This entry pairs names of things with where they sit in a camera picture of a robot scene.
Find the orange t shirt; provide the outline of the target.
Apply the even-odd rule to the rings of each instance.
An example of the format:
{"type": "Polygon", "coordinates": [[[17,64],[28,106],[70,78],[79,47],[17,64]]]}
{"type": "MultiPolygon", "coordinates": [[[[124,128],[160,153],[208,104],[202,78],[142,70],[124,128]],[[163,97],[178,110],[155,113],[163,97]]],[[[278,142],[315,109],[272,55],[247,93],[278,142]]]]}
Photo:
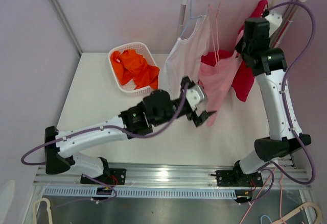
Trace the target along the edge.
{"type": "Polygon", "coordinates": [[[150,86],[158,89],[158,75],[160,69],[149,65],[143,55],[133,49],[124,50],[122,53],[114,51],[110,55],[110,61],[116,77],[121,85],[126,85],[133,80],[136,89],[150,86]]]}

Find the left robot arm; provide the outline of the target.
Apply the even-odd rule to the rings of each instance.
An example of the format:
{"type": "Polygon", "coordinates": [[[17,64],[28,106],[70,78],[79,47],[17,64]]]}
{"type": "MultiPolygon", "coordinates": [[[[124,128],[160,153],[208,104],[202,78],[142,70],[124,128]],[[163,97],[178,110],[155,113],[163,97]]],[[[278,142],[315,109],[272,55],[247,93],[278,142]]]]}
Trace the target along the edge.
{"type": "Polygon", "coordinates": [[[133,138],[148,139],[163,132],[153,131],[153,127],[167,128],[175,119],[185,116],[196,127],[201,126],[216,111],[203,111],[197,115],[199,104],[206,101],[204,89],[184,77],[180,96],[171,99],[162,89],[152,91],[140,103],[119,115],[92,127],[76,131],[59,131],[55,126],[45,130],[45,172],[58,175],[67,171],[77,172],[104,184],[110,178],[110,168],[106,159],[93,158],[82,154],[82,150],[108,142],[133,138]]]}

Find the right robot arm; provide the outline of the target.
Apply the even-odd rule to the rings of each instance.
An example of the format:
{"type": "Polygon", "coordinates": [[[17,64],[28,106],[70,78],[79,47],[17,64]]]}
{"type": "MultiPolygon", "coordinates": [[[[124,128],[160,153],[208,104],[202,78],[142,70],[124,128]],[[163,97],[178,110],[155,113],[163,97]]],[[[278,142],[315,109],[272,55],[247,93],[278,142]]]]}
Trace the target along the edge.
{"type": "Polygon", "coordinates": [[[265,18],[248,18],[243,38],[236,46],[260,87],[269,125],[269,136],[257,139],[254,150],[235,163],[232,179],[240,186],[275,159],[306,150],[311,144],[310,135],[302,132],[291,106],[284,52],[270,47],[269,31],[270,23],[265,18]]]}

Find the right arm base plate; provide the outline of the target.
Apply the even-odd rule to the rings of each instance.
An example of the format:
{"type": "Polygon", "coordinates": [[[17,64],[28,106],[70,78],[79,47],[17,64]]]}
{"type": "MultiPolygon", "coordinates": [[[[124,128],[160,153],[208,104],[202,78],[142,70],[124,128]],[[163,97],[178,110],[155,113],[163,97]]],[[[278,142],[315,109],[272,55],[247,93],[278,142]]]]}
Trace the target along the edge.
{"type": "Polygon", "coordinates": [[[220,187],[250,187],[254,183],[256,187],[263,187],[263,179],[260,173],[244,174],[237,170],[216,170],[216,181],[220,187]]]}

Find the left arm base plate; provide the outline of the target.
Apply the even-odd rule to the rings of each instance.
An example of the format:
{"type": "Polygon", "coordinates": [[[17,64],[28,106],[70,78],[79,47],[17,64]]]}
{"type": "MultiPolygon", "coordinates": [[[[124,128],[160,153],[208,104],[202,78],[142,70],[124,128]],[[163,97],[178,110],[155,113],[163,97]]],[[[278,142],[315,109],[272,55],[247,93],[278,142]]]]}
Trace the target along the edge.
{"type": "Polygon", "coordinates": [[[124,168],[110,168],[108,172],[104,172],[95,179],[107,185],[124,185],[126,172],[124,168]]]}

